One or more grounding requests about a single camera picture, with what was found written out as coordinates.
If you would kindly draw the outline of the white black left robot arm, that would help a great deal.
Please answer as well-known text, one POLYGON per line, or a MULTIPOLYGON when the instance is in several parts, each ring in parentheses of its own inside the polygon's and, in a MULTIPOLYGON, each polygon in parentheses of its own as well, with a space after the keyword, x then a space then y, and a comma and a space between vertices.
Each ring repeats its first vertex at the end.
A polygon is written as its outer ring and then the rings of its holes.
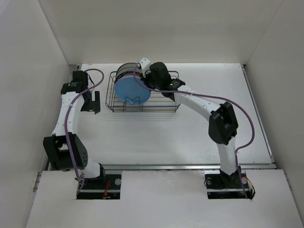
POLYGON ((93 83, 88 70, 72 73, 72 81, 63 84, 60 91, 61 107, 56 126, 51 135, 43 139, 43 146, 54 170, 74 170, 77 181, 90 181, 99 189, 106 184, 105 170, 102 164, 89 158, 77 135, 80 113, 101 111, 100 93, 93 90, 98 85, 93 83))

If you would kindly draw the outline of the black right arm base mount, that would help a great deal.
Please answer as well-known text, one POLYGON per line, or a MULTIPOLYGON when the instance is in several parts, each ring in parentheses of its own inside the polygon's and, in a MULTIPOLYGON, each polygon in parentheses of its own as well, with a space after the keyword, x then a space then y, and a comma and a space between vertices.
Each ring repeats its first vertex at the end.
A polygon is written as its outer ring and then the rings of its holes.
POLYGON ((245 173, 232 175, 232 180, 220 173, 205 174, 204 184, 209 200, 217 199, 253 199, 256 191, 245 173))

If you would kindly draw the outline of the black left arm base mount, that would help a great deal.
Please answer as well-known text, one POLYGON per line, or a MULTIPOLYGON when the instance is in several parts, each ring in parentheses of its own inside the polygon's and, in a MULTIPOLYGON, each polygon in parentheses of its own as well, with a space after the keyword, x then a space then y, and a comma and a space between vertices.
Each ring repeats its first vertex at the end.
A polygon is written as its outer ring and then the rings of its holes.
POLYGON ((105 176, 105 180, 101 178, 85 179, 81 188, 79 185, 79 193, 76 195, 77 200, 119 200, 121 193, 122 173, 110 172, 105 176))

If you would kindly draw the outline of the pink plastic plate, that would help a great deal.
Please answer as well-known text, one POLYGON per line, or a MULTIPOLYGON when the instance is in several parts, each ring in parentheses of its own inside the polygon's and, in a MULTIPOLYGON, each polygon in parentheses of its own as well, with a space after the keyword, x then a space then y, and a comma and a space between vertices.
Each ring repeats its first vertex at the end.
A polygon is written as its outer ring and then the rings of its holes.
POLYGON ((119 80, 127 77, 134 77, 134 74, 125 74, 125 75, 119 75, 115 78, 115 83, 117 83, 119 80))

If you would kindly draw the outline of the blue plastic plate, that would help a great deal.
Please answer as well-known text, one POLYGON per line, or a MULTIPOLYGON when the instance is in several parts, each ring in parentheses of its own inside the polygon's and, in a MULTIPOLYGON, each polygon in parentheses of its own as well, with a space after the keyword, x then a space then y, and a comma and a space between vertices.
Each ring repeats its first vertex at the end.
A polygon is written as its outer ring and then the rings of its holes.
POLYGON ((119 80, 114 85, 114 91, 117 97, 124 103, 141 105, 149 100, 151 92, 143 87, 143 81, 136 76, 127 77, 119 80))

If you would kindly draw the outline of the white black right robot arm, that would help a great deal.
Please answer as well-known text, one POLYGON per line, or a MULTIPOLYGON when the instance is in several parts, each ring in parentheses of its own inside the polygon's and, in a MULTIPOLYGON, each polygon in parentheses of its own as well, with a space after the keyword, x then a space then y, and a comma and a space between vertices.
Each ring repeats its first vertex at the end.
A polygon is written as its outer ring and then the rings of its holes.
POLYGON ((238 122, 232 104, 218 104, 196 95, 185 82, 172 78, 163 62, 151 63, 144 58, 138 65, 142 70, 141 80, 148 89, 187 106, 208 121, 208 134, 216 143, 220 157, 221 184, 227 189, 242 188, 240 167, 235 156, 238 122))

